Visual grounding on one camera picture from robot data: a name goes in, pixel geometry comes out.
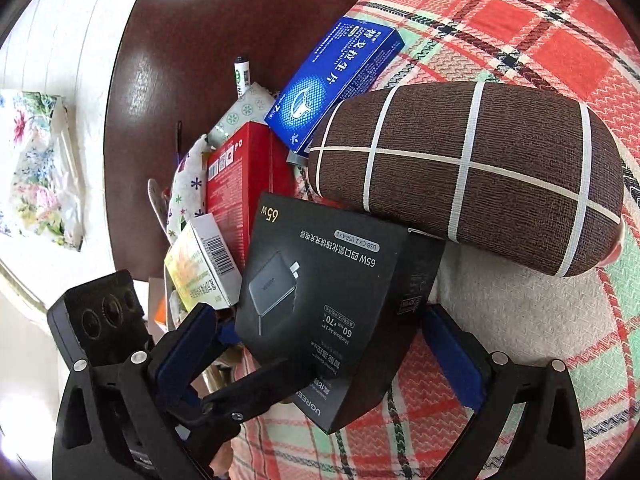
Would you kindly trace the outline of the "person left hand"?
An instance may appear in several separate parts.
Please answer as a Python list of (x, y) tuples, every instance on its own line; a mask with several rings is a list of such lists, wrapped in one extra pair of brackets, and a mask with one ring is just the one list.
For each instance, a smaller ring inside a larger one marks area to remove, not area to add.
[(210, 462), (209, 466), (213, 469), (217, 479), (229, 479), (229, 471), (233, 462), (233, 448), (230, 442), (221, 445), (220, 449)]

